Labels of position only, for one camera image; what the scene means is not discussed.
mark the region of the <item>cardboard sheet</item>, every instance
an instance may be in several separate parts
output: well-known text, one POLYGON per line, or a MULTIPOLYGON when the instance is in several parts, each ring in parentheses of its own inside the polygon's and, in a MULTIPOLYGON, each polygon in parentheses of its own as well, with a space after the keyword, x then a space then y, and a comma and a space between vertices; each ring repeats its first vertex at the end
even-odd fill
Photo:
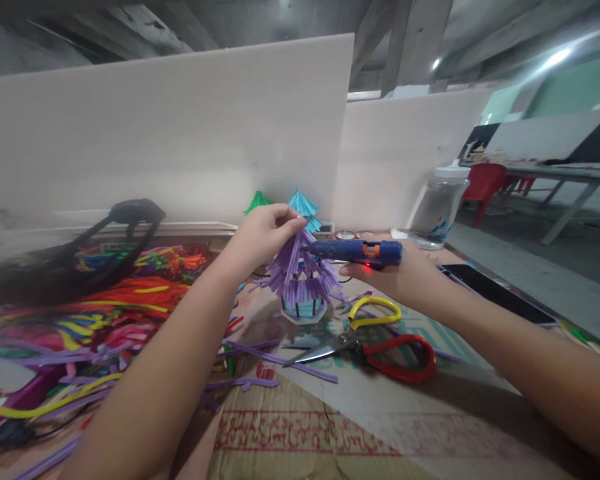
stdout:
POLYGON ((296 186, 332 214, 353 34, 0 77, 0 208, 148 197, 171 221, 235 223, 296 186))
POLYGON ((491 90, 348 103, 333 220, 340 229, 408 227, 436 167, 451 164, 491 90))
MULTIPOLYGON (((453 261, 448 251, 433 255, 443 255, 444 258, 439 259, 441 263, 453 261)), ((367 288, 356 280, 344 287, 348 295, 367 288)), ((280 336, 295 339, 307 334, 339 333, 347 325, 344 317, 329 311, 325 317, 330 320, 298 329, 279 315, 279 300, 269 290, 251 295, 257 296, 247 308, 246 316, 251 321, 242 334, 244 343, 280 336)), ((424 336, 434 347, 460 356, 464 362, 454 364, 440 360, 434 380, 426 385, 410 386, 360 366, 348 354, 308 363, 337 375, 338 384, 295 369, 275 365, 269 368, 437 478, 571 479, 585 476, 588 457, 500 378, 460 336, 406 308, 396 326, 403 333, 424 336)), ((372 343, 390 337, 382 327, 365 328, 362 335, 372 343)), ((277 352, 284 358, 296 354, 284 349, 277 352)))

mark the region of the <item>bottle cap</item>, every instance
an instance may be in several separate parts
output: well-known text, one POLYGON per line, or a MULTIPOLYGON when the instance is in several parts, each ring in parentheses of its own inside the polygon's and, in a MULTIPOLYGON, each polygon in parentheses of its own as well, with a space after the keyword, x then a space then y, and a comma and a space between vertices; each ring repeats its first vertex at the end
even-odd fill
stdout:
POLYGON ((470 168, 459 167, 459 159, 456 159, 448 167, 438 167, 435 169, 435 176, 448 179, 465 179, 469 176, 470 168))

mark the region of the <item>plastic bottle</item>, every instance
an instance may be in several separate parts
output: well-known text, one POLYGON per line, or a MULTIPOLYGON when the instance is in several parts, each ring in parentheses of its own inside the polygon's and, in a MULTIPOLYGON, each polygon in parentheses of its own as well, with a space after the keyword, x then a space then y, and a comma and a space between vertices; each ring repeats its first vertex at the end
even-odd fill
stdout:
POLYGON ((439 250, 451 230, 460 198, 469 186, 469 171, 454 160, 450 167, 438 167, 427 181, 427 189, 418 206, 409 238, 425 250, 439 250))

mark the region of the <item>hot glue gun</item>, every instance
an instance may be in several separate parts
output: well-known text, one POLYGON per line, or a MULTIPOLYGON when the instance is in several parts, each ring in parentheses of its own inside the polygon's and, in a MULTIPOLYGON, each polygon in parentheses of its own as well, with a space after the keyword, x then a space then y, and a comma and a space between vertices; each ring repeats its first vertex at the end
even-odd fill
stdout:
POLYGON ((387 240, 380 242, 366 240, 317 241, 303 247, 302 250, 323 259, 362 263, 374 270, 400 265, 403 253, 400 242, 387 240))

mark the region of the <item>ceiling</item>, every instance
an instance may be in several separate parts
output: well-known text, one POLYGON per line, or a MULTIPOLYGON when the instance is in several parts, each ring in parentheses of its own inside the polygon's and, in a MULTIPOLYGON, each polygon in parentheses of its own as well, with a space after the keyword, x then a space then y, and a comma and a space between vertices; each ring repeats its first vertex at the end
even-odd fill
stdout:
POLYGON ((355 32, 351 91, 516 81, 600 55, 600 0, 0 0, 92 63, 355 32), (434 61, 440 59, 436 69, 434 61))

